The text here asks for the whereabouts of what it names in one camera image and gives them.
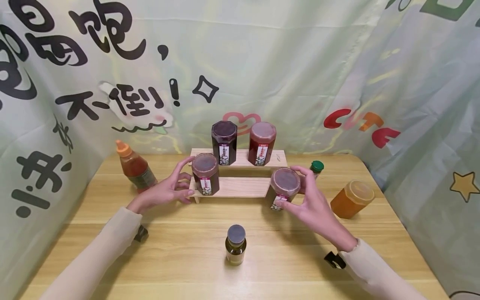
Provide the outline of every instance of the jar label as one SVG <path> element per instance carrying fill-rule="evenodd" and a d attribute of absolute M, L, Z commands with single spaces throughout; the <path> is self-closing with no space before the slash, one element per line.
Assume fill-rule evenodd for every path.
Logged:
<path fill-rule="evenodd" d="M 258 144 L 257 158 L 255 159 L 256 166 L 264 166 L 265 158 L 267 156 L 268 144 Z"/>
<path fill-rule="evenodd" d="M 150 167 L 147 167 L 147 170 L 143 172 L 142 175 L 127 177 L 139 190 L 148 189 L 151 186 L 156 184 L 155 175 L 153 175 Z"/>
<path fill-rule="evenodd" d="M 284 195 L 281 195 L 281 194 L 277 194 L 277 195 L 275 196 L 274 202 L 272 203 L 272 206 L 270 207 L 270 209 L 279 212 L 279 211 L 281 211 L 282 209 L 275 204 L 275 201 L 276 201 L 276 200 L 288 201 L 288 197 L 287 197 L 287 196 L 284 196 Z"/>
<path fill-rule="evenodd" d="M 228 163 L 229 163 L 228 144 L 218 144 L 218 148 L 219 148 L 218 153 L 220 154 L 220 165 L 228 166 Z"/>
<path fill-rule="evenodd" d="M 200 185 L 202 186 L 202 195 L 212 194 L 212 183 L 210 177 L 200 177 Z"/>

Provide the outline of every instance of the printed backdrop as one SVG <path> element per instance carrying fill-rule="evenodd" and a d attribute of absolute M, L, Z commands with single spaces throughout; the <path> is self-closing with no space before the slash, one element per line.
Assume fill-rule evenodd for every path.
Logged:
<path fill-rule="evenodd" d="M 455 300 L 479 299 L 480 3 L 0 3 L 0 290 L 12 299 L 102 160 L 276 125 L 359 156 Z"/>

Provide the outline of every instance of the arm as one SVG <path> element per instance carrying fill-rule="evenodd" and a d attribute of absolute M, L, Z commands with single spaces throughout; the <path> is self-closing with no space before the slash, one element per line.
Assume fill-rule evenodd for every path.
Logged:
<path fill-rule="evenodd" d="M 141 219 L 142 215 L 122 207 L 40 299 L 90 299 L 110 265 L 130 246 Z"/>
<path fill-rule="evenodd" d="M 107 269 L 132 243 L 145 211 L 177 199 L 190 203 L 187 197 L 193 195 L 193 191 L 188 190 L 192 177 L 181 173 L 181 169 L 193 158 L 191 156 L 179 162 L 169 177 L 135 197 L 127 208 L 122 207 L 55 279 L 40 300 L 90 299 Z"/>
<path fill-rule="evenodd" d="M 325 196 L 315 183 L 312 171 L 294 166 L 301 177 L 303 203 L 286 201 L 275 204 L 295 215 L 313 232 L 323 236 L 338 250 L 347 264 L 346 270 L 360 286 L 382 300 L 426 300 L 410 284 L 397 275 L 367 243 L 356 239 L 335 217 Z"/>
<path fill-rule="evenodd" d="M 426 300 L 403 280 L 370 245 L 336 221 L 326 234 L 347 264 L 346 271 L 365 291 L 382 300 Z"/>

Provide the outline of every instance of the sauce bottle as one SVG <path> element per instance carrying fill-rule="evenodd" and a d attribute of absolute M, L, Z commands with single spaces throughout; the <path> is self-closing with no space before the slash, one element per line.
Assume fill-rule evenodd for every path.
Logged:
<path fill-rule="evenodd" d="M 197 190 L 202 195 L 211 196 L 218 192 L 218 162 L 211 153 L 200 153 L 192 162 L 192 173 Z"/>
<path fill-rule="evenodd" d="M 250 129 L 248 161 L 254 166 L 264 166 L 270 161 L 276 139 L 276 128 L 268 122 L 255 123 Z"/>
<path fill-rule="evenodd" d="M 292 202 L 295 195 L 300 190 L 300 177 L 290 168 L 279 168 L 275 170 L 270 178 L 270 187 L 268 188 L 265 199 L 272 203 L 272 210 L 281 211 L 274 201 L 283 200 Z"/>
<path fill-rule="evenodd" d="M 375 192 L 366 183 L 350 181 L 330 202 L 332 211 L 342 219 L 350 219 L 375 199 Z"/>
<path fill-rule="evenodd" d="M 147 161 L 133 151 L 128 144 L 117 140 L 117 153 L 120 156 L 123 174 L 135 185 L 138 193 L 156 185 L 155 175 Z"/>
<path fill-rule="evenodd" d="M 245 229 L 238 225 L 232 225 L 228 229 L 227 239 L 225 240 L 227 249 L 227 260 L 231 265 L 239 265 L 243 262 L 245 249 L 247 249 L 247 239 L 245 238 Z"/>
<path fill-rule="evenodd" d="M 213 155 L 219 165 L 229 166 L 237 160 L 237 125 L 219 121 L 212 126 Z"/>
<path fill-rule="evenodd" d="M 310 170 L 312 170 L 315 179 L 317 179 L 318 175 L 320 175 L 324 168 L 325 166 L 320 160 L 314 160 L 312 165 L 310 165 Z"/>

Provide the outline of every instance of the orange jar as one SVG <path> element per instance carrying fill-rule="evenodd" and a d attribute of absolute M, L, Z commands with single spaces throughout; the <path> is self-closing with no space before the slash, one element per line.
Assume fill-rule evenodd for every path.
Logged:
<path fill-rule="evenodd" d="M 350 181 L 330 202 L 332 211 L 342 219 L 350 219 L 375 199 L 372 188 L 359 180 Z"/>

